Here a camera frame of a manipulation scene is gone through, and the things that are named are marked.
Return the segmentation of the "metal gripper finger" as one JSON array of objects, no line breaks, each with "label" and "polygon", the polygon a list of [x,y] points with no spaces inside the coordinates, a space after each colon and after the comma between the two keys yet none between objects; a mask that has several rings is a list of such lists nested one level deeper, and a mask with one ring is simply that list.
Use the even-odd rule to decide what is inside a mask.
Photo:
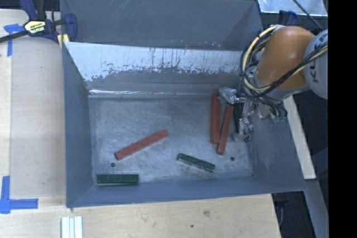
[{"label": "metal gripper finger", "polygon": [[249,118],[242,117],[239,119],[239,136],[244,142],[250,141],[253,132],[253,124],[249,121]]},{"label": "metal gripper finger", "polygon": [[237,90],[229,87],[219,88],[220,98],[225,100],[228,104],[238,103]]}]

